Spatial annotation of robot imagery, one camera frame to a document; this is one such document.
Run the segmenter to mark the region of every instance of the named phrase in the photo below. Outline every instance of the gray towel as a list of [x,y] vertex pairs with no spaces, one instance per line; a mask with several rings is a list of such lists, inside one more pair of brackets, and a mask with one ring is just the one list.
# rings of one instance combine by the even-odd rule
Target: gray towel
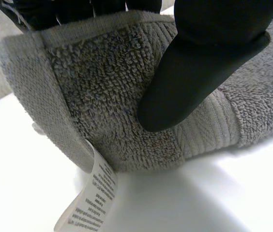
[[159,133],[143,130],[136,110],[176,35],[170,16],[129,11],[8,37],[0,62],[26,111],[84,171],[93,163],[84,139],[116,171],[163,170],[273,133],[273,23],[269,32],[265,51]]

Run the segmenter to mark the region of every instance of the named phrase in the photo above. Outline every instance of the white surface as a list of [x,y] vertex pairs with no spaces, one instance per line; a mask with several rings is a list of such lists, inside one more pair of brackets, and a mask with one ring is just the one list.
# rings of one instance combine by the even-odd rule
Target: white surface
[[[13,95],[0,100],[0,232],[51,232],[87,178]],[[273,138],[155,174],[120,174],[104,232],[273,232]]]

